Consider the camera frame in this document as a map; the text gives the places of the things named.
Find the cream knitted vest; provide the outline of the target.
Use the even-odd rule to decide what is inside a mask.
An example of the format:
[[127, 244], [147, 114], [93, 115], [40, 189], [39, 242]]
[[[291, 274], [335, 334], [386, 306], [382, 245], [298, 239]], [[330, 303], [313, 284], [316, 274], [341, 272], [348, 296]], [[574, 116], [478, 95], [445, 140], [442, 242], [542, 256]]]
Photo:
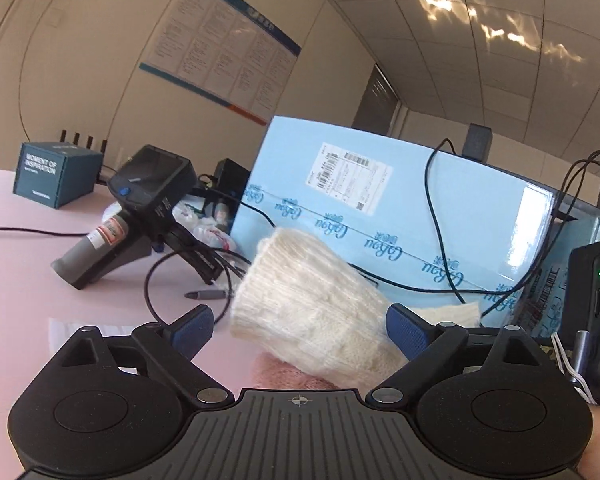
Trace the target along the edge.
[[238, 287], [230, 333], [336, 389], [366, 393], [407, 362], [387, 335], [390, 304], [316, 236], [277, 228]]

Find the right light blue carton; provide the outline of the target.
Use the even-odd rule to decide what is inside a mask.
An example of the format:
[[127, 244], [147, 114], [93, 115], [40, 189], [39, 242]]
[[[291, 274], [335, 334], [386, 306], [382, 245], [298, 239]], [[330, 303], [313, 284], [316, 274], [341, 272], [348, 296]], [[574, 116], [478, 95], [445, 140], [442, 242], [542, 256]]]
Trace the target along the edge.
[[[550, 230], [552, 238], [557, 231], [557, 226]], [[557, 332], [562, 322], [570, 254], [573, 249], [597, 242], [600, 242], [600, 216], [567, 221], [540, 270], [522, 291], [507, 322], [521, 326], [536, 338], [548, 338]]]

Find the light blue carton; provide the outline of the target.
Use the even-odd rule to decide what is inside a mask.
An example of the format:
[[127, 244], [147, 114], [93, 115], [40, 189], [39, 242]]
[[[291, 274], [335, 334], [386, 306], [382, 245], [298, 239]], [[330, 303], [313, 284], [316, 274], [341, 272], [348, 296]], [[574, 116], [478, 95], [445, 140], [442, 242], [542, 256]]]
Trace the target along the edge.
[[311, 233], [390, 300], [476, 302], [496, 327], [513, 311], [554, 203], [545, 188], [453, 154], [277, 117], [230, 234], [253, 258], [277, 228]]
[[[557, 226], [550, 230], [552, 238], [557, 231]], [[522, 291], [507, 322], [521, 326], [536, 338], [548, 338], [557, 332], [562, 322], [570, 254], [573, 249], [597, 242], [600, 242], [600, 216], [567, 221], [540, 270]]]

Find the grey marker pen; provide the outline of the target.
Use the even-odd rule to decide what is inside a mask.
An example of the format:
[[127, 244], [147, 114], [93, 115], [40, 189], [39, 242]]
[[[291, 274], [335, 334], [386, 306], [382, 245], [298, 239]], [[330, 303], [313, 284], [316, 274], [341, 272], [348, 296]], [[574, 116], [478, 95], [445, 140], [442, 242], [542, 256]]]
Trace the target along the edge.
[[220, 300], [228, 299], [232, 296], [230, 292], [225, 289], [203, 289], [193, 290], [192, 292], [186, 292], [184, 297], [191, 300]]

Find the pink knitted sweater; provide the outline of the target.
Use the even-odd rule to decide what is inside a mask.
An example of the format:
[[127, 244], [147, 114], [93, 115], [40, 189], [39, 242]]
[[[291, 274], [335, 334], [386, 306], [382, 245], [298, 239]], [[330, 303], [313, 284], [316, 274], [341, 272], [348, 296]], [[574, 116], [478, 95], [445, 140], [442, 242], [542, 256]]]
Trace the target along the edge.
[[336, 386], [319, 377], [303, 373], [297, 367], [263, 352], [252, 363], [253, 387], [275, 390], [335, 390]]

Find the left light blue carton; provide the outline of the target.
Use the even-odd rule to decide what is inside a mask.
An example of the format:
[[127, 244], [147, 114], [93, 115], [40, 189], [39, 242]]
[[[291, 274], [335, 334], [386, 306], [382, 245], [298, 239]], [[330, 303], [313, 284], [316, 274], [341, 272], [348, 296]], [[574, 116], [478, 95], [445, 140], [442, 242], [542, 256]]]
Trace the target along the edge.
[[390, 300], [476, 302], [496, 327], [513, 311], [554, 203], [545, 188], [453, 154], [277, 117], [230, 234], [253, 258], [277, 228], [311, 233]]

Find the black device on carton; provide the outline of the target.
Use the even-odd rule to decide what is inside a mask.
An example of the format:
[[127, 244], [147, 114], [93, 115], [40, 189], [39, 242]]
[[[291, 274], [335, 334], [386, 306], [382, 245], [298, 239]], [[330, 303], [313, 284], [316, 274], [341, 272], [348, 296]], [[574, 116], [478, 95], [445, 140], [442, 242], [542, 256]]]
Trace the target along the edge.
[[470, 124], [462, 149], [462, 156], [473, 162], [485, 164], [488, 161], [493, 140], [492, 129], [477, 124]]

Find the spare black handheld gripper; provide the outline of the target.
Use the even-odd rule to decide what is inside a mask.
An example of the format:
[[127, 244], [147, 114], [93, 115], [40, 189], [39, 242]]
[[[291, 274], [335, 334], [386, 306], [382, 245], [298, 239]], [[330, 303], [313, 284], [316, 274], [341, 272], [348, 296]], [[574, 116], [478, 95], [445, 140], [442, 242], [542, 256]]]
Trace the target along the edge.
[[174, 206], [196, 183], [189, 159], [153, 145], [143, 146], [108, 181], [120, 211], [55, 260], [53, 270], [66, 283], [82, 289], [163, 245], [211, 284], [222, 273], [221, 263], [173, 217]]

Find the dark teal small box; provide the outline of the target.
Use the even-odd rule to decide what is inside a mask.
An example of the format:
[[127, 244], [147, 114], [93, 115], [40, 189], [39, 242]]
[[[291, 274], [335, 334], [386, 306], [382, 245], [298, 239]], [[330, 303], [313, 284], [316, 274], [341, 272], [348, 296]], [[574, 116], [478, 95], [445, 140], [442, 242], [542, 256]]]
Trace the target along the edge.
[[59, 209], [94, 191], [104, 155], [69, 142], [21, 144], [12, 192]]

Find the wall information poster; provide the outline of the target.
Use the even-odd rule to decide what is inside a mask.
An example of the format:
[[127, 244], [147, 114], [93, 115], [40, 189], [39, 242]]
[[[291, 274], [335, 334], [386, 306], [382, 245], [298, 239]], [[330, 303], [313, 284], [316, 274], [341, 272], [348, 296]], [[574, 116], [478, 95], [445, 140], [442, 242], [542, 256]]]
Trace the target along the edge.
[[140, 69], [265, 126], [300, 52], [245, 0], [174, 0]]

